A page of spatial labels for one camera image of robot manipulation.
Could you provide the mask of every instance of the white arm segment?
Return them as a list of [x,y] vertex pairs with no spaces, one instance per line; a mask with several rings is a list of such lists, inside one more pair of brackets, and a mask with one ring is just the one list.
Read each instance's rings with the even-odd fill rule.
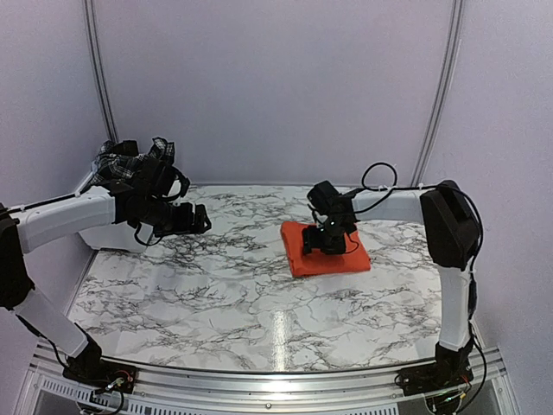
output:
[[92,186],[77,197],[33,207],[12,217],[20,222],[17,232],[23,253],[29,253],[63,236],[113,223],[115,199],[105,188]]
[[443,268],[437,265],[442,285],[442,329],[440,345],[457,351],[470,339],[468,331],[468,292],[470,273],[468,268]]
[[[23,253],[89,227],[115,221],[115,199],[104,188],[93,186],[82,195],[12,214]],[[76,357],[88,344],[85,334],[44,296],[31,290],[13,312],[31,324],[67,355]]]
[[67,355],[76,357],[88,344],[85,334],[35,287],[13,313],[22,317]]
[[[386,192],[387,190],[359,193],[352,200],[353,211],[358,212],[370,207],[382,199]],[[355,217],[357,220],[406,220],[423,223],[423,211],[419,201],[419,197],[423,193],[420,190],[395,191],[374,209],[363,214],[355,214]]]
[[[395,191],[374,209],[355,214],[358,220],[405,220],[424,223],[421,209],[420,190]],[[370,207],[386,194],[383,191],[366,191],[356,195],[352,200],[353,211],[358,212]],[[464,347],[470,339],[468,331],[468,293],[470,275],[468,270],[459,268],[443,268],[436,266],[440,273],[442,286],[442,329],[440,345],[449,350],[457,351]]]

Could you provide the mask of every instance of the metal frame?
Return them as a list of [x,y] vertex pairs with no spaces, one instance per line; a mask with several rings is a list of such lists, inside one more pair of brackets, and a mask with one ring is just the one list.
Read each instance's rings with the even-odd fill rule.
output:
[[71,296],[69,297],[69,302],[67,303],[66,307],[63,309],[63,314],[65,316],[69,316],[69,312],[71,311],[71,308],[75,304],[75,300],[77,300],[77,296],[79,295],[80,287],[82,286],[83,282],[88,276],[88,272],[90,271],[92,264],[94,264],[94,259],[96,259],[96,257],[98,256],[98,252],[99,251],[92,250],[90,257],[88,257],[85,267],[83,268],[83,271],[79,275],[79,279],[77,280],[77,282],[75,283],[75,286],[73,287],[73,291],[71,292]]
[[[510,387],[504,381],[505,366],[497,348],[485,351],[488,379],[495,382],[498,400],[503,400],[501,413],[516,415],[510,401]],[[110,361],[124,361],[106,358]],[[421,399],[422,395],[404,397],[394,383],[397,371],[428,363],[431,359],[401,365],[389,365],[342,372],[320,373],[255,373],[218,372],[159,367],[133,362],[139,369],[135,391],[126,395],[123,414],[160,413],[171,415],[215,415],[228,413],[326,413],[335,415],[365,414],[375,408],[393,408],[402,401]],[[471,354],[475,380],[483,374],[483,362],[478,353]],[[44,381],[79,390],[86,401],[92,388],[78,385],[61,377],[61,366],[49,344],[40,342],[30,363],[16,415],[29,415],[36,405]],[[505,391],[500,396],[499,389]]]
[[92,72],[94,74],[94,81],[98,91],[100,108],[102,110],[102,117],[105,123],[105,130],[107,131],[108,138],[112,142],[118,143],[118,131],[113,119],[110,98],[105,84],[104,66],[102,65],[102,55],[100,53],[98,24],[94,1],[83,0],[83,7],[85,9],[86,37],[88,39],[88,47],[92,59]]
[[432,112],[430,113],[429,124],[426,128],[423,146],[416,161],[415,171],[411,177],[411,186],[416,186],[423,181],[424,171],[429,163],[430,153],[434,147],[435,139],[440,126],[440,118],[445,104],[446,96],[453,79],[455,63],[459,45],[461,43],[461,25],[463,19],[465,0],[454,0],[451,9],[451,20],[449,22],[449,35],[446,52],[443,56],[442,74],[435,94]]

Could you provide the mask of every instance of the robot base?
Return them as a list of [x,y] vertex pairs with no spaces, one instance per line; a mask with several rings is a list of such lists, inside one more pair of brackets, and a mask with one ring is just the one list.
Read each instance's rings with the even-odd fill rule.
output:
[[470,366],[462,366],[457,371],[456,377],[441,380],[437,371],[437,365],[431,363],[416,367],[407,367],[399,371],[396,384],[404,390],[405,396],[417,395],[419,393],[430,393],[439,391],[445,387],[465,385],[468,381],[474,379],[473,371]]
[[[125,383],[121,387],[114,387],[114,391],[120,391],[123,393],[132,393],[137,382],[137,367],[132,365],[125,365],[123,363],[114,361],[101,361],[102,370],[105,370],[105,378],[110,382],[113,382],[117,378],[125,378]],[[74,380],[79,383],[85,383],[90,386],[101,387],[105,386],[104,381],[85,381],[79,376],[76,376],[72,372],[65,369],[63,371],[63,377],[69,380]]]

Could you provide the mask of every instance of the metal track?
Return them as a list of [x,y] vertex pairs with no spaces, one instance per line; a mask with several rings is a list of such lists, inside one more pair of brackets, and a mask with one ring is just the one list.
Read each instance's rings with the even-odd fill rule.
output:
[[[42,375],[42,377],[37,381],[39,382],[37,384],[39,385],[37,389],[72,400],[80,407],[88,405],[99,410],[105,410],[107,408],[112,410],[120,403],[120,396],[118,393],[108,396],[94,396],[92,395],[90,389],[81,385],[72,384],[71,382],[57,376]],[[267,413],[271,409],[271,405],[265,404],[264,412],[261,413]],[[122,413],[133,415],[221,415],[224,412],[206,410],[201,410],[199,412],[198,410],[192,408],[172,405],[167,402],[143,402],[135,399],[135,397],[129,397],[124,400]],[[372,408],[360,408],[355,412],[342,411],[334,412],[332,414],[330,412],[325,412],[325,415],[399,415],[399,409],[397,408],[397,404],[389,404],[374,406]]]
[[[488,379],[504,375],[505,366],[499,350],[489,348],[485,353]],[[479,354],[472,354],[470,360],[475,374],[474,384],[477,384],[483,373],[482,359]],[[214,372],[132,362],[138,367],[139,374],[135,392],[127,396],[123,413],[153,415],[154,408],[162,407],[175,414],[181,411],[182,415],[267,413],[269,410],[276,413],[364,415],[375,407],[389,408],[404,400],[420,399],[422,395],[404,397],[394,379],[400,368],[429,361],[431,359],[344,372],[267,374]],[[39,344],[30,364],[29,376],[37,375],[77,385],[61,378],[61,367],[54,352],[44,342]],[[91,390],[88,386],[79,387],[82,391]]]
[[105,129],[107,131],[108,138],[114,142],[119,142],[119,136],[117,128],[115,127],[115,121],[113,120],[113,113],[111,112],[110,98],[107,93],[107,87],[105,84],[104,66],[102,65],[102,55],[100,53],[100,46],[98,40],[98,25],[96,20],[96,9],[94,7],[93,0],[83,0],[83,7],[85,8],[85,24],[86,24],[86,36],[88,39],[88,49],[92,59],[92,71],[94,74],[94,81],[96,83],[96,89],[98,90],[98,96],[100,101],[100,107],[102,110],[102,117],[105,123]]
[[418,183],[423,181],[424,171],[429,163],[430,153],[432,152],[432,147],[434,146],[435,138],[438,133],[446,95],[448,93],[449,86],[451,85],[451,80],[453,79],[455,61],[461,36],[464,3],[464,0],[453,1],[451,20],[449,22],[448,44],[446,46],[445,55],[443,56],[442,73],[440,75],[434,105],[432,106],[432,112],[430,113],[429,124],[426,128],[423,147],[421,148],[421,152],[416,162],[415,171],[413,172],[413,176],[411,178],[411,186],[416,186]]

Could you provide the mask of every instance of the black cable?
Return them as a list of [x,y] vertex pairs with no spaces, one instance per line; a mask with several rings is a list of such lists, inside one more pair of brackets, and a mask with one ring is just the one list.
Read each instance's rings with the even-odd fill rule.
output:
[[468,393],[473,389],[473,384],[470,383],[470,381],[468,382],[468,388],[467,390],[465,391],[465,394],[468,395]]
[[54,342],[51,342],[50,340],[48,340],[48,342],[52,345],[52,348],[54,349],[55,358],[63,366],[63,368],[66,369],[71,374],[78,376],[73,370],[69,368],[69,366],[66,363],[63,362],[63,360],[60,357],[60,353],[58,352],[58,348],[55,346]]
[[22,207],[14,207],[12,209],[8,209],[6,212],[3,212],[3,213],[5,213],[5,214],[18,214],[23,209],[29,210],[29,209],[33,209],[33,208],[39,208],[40,206],[44,206],[44,205],[47,205],[49,203],[55,203],[57,201],[66,201],[66,200],[72,199],[74,197],[75,197],[75,195],[73,195],[73,194],[58,196],[58,197],[54,197],[52,199],[46,199],[45,201],[37,201],[35,203],[29,203],[28,205],[22,205]]
[[117,391],[117,392],[119,392],[119,396],[121,397],[121,399],[120,399],[119,406],[117,407],[117,409],[115,411],[112,411],[112,412],[104,412],[103,409],[101,409],[100,411],[93,411],[91,409],[81,408],[79,403],[77,403],[77,402],[75,402],[75,404],[77,404],[77,407],[81,411],[84,410],[84,411],[87,411],[88,413],[91,413],[91,414],[94,414],[94,415],[117,415],[118,413],[120,413],[123,410],[123,406],[124,406],[124,394],[121,391]]
[[178,170],[176,167],[175,169],[175,175],[177,179],[179,180],[179,183],[181,184],[181,188],[179,189],[179,193],[172,196],[160,196],[156,197],[158,201],[176,201],[180,197],[184,197],[186,193],[188,192],[188,187],[190,186],[190,181],[181,173],[180,170]]
[[365,173],[363,173],[363,176],[361,177],[361,187],[363,188],[363,190],[369,190],[369,191],[377,190],[375,188],[369,188],[368,186],[366,186],[365,185],[365,179],[366,179],[367,175],[371,172],[371,170],[374,169],[375,167],[378,167],[378,166],[385,166],[385,167],[389,168],[391,170],[391,172],[393,173],[394,180],[393,180],[393,183],[391,185],[391,188],[388,190],[388,193],[386,193],[381,199],[379,199],[378,201],[375,201],[369,207],[366,207],[364,209],[353,212],[354,214],[363,214],[364,212],[368,212],[369,210],[374,209],[380,203],[382,203],[383,201],[388,199],[391,196],[391,194],[394,192],[395,186],[397,185],[397,171],[394,168],[394,166],[392,166],[391,164],[389,164],[387,162],[378,162],[378,163],[374,163],[374,164],[370,165],[368,167],[368,169],[365,170]]
[[472,398],[459,410],[457,413],[461,413],[467,409],[467,407],[474,402],[478,394],[481,392],[482,388],[484,387],[484,384],[486,383],[486,376],[487,376],[487,361],[486,357],[484,356],[484,352],[482,351],[482,347],[480,345],[480,340],[476,336],[476,334],[473,332],[472,335],[474,336],[475,342],[474,346],[476,347],[476,350],[478,350],[478,353],[480,353],[480,357],[482,358],[482,362],[484,363],[484,374],[482,375],[482,381],[480,385],[478,386],[478,389],[476,389],[476,392],[472,396]]
[[350,235],[349,233],[347,233],[346,235],[347,235],[347,238],[349,239],[349,241],[350,241],[352,244],[355,244],[355,247],[354,247],[351,251],[344,252],[342,255],[349,255],[350,253],[354,253],[355,251],[358,250],[359,245],[360,245],[360,243],[359,243],[357,240],[353,240],[353,239],[352,239],[352,235]]
[[315,209],[314,207],[312,207],[311,205],[308,204],[308,208],[311,209],[311,216],[313,217],[313,221],[315,223],[317,223],[318,225],[322,225],[322,222],[319,220],[319,218],[317,217],[317,209]]
[[113,412],[105,413],[104,411],[102,411],[99,415],[117,415],[118,413],[121,412],[121,410],[123,409],[123,406],[124,406],[124,394],[121,391],[118,391],[118,392],[119,392],[119,396],[121,396],[121,402],[119,402],[118,408]]
[[138,225],[137,225],[137,230],[135,231],[135,241],[142,245],[142,246],[154,246],[154,245],[157,245],[159,244],[162,239],[164,238],[163,236],[161,238],[159,238],[156,242],[154,242],[153,244],[150,244],[148,242],[144,242],[143,240],[141,240],[140,238],[138,238],[138,234],[140,233],[140,230],[142,229],[142,223],[138,222]]

